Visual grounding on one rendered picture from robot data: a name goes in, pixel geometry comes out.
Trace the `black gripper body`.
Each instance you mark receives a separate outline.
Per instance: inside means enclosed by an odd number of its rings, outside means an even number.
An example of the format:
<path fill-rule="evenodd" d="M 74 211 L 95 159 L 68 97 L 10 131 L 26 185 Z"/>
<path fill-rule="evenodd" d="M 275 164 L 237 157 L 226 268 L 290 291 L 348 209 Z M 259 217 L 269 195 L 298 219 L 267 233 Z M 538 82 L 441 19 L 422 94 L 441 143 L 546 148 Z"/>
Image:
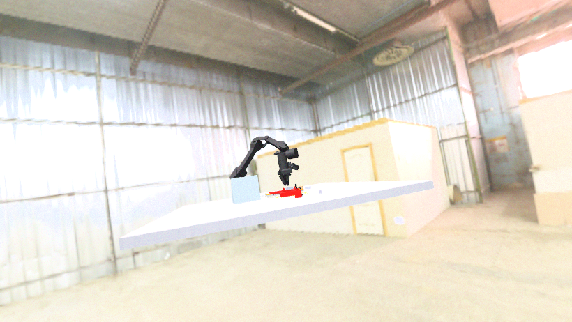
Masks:
<path fill-rule="evenodd" d="M 278 161 L 278 165 L 279 165 L 278 175 L 281 176 L 284 174 L 292 173 L 292 169 L 290 169 L 288 167 L 288 161 L 287 160 Z"/>

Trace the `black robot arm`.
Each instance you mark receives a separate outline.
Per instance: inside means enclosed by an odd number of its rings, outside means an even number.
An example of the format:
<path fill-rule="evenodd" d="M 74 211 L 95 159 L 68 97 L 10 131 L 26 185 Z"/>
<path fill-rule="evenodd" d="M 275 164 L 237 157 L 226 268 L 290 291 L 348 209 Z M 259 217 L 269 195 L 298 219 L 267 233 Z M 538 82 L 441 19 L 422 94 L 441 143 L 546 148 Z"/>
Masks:
<path fill-rule="evenodd" d="M 265 143 L 263 144 L 260 140 L 262 140 L 262 141 L 265 140 Z M 261 148 L 264 148 L 267 144 L 275 146 L 276 148 L 279 149 L 279 151 L 276 151 L 274 153 L 274 155 L 278 156 L 278 161 L 287 160 L 287 158 L 290 160 L 290 159 L 298 158 L 298 156 L 299 156 L 298 149 L 297 148 L 289 149 L 289 146 L 284 141 L 277 141 L 277 140 L 269 137 L 268 135 L 266 135 L 264 137 L 258 136 L 251 141 L 250 150 L 246 154 L 242 163 L 233 170 L 229 179 L 246 177 L 246 174 L 247 174 L 246 169 L 247 169 L 248 165 L 250 164 L 251 160 L 253 159 L 254 155 L 256 154 L 256 152 L 260 151 Z M 291 162 L 288 162 L 288 167 L 290 169 L 297 170 L 297 171 L 299 169 L 299 165 L 296 165 L 295 163 L 291 163 Z"/>

